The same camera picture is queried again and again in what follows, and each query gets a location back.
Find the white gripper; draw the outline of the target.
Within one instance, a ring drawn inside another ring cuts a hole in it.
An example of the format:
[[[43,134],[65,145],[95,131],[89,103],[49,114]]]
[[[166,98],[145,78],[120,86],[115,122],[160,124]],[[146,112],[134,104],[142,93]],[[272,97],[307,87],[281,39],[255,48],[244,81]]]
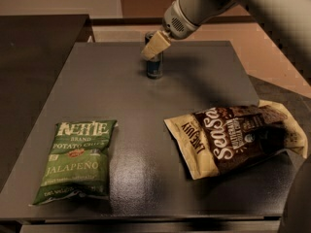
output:
[[[151,60],[168,49],[171,46],[170,37],[174,40],[184,40],[198,28],[197,25],[186,18],[180,0],[174,1],[166,10],[162,26],[165,31],[157,30],[141,51],[141,55],[145,60]]]

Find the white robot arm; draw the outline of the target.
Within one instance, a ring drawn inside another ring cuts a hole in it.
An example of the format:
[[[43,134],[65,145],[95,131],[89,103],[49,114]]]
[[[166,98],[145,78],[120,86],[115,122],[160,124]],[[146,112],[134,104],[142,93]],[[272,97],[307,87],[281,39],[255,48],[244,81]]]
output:
[[[311,0],[175,0],[162,27],[142,50],[146,60],[183,40],[204,22],[239,5],[269,36],[295,69],[311,81]]]

